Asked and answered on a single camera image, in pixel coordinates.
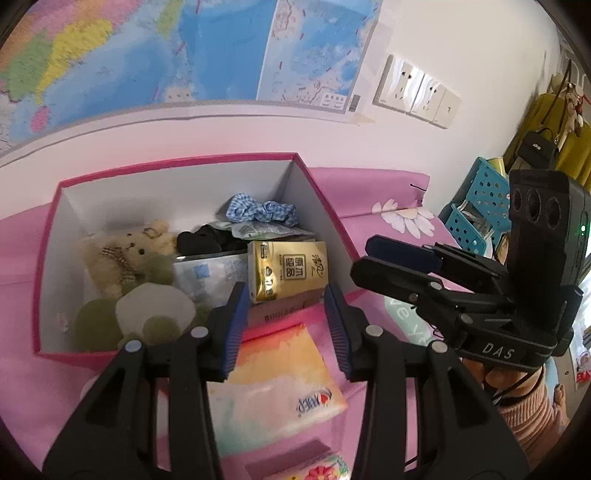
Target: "mustard yellow garment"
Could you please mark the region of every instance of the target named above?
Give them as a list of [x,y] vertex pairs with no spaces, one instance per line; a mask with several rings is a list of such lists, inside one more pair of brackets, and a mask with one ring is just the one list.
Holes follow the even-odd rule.
[[[546,120],[544,125],[541,124],[541,121],[553,100],[553,93],[544,93],[535,101],[521,124],[517,135],[505,153],[505,165],[508,165],[510,160],[517,153],[518,146],[521,145],[521,141],[529,131],[535,131],[541,127],[550,128],[552,133],[546,130],[543,132],[543,135],[548,140],[554,141],[558,125],[560,124],[560,117],[562,116],[564,109],[563,98],[558,98],[552,112],[550,112],[548,120]],[[566,115],[560,132],[561,135],[564,132],[568,120]],[[591,192],[591,127],[588,123],[585,122],[581,137],[577,137],[574,132],[569,134],[560,154],[558,155],[556,170],[563,171],[569,177],[577,180],[586,190]]]

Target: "white switch plate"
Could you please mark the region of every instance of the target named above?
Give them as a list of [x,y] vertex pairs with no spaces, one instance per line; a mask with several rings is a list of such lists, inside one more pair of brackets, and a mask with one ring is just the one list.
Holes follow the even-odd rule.
[[433,122],[445,92],[446,88],[439,80],[425,74],[411,109],[411,114],[427,122]]
[[374,97],[374,105],[409,112],[417,96],[424,72],[409,62],[388,56]]
[[433,123],[442,128],[449,128],[452,125],[453,119],[457,115],[457,111],[460,109],[462,100],[455,95],[453,92],[446,90],[443,95],[443,100],[435,114]]

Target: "red flower print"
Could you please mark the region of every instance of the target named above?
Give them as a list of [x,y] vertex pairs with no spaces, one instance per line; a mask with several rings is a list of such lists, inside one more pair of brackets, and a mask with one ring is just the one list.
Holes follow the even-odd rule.
[[337,480],[337,478],[331,466],[320,465],[311,469],[304,480]]

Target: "map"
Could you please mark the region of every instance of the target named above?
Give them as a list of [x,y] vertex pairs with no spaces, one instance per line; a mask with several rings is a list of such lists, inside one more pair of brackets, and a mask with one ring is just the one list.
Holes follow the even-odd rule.
[[344,113],[382,0],[38,0],[0,50],[0,152],[163,103]]

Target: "white daisy print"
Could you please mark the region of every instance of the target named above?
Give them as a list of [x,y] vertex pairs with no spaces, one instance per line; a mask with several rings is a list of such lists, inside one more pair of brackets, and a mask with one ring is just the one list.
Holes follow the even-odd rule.
[[434,235],[435,227],[429,220],[435,215],[429,210],[423,207],[396,210],[397,207],[398,204],[394,199],[389,199],[383,207],[379,202],[376,202],[371,211],[372,213],[381,213],[386,223],[389,223],[394,230],[400,233],[408,230],[414,238],[421,238],[421,232],[427,236]]

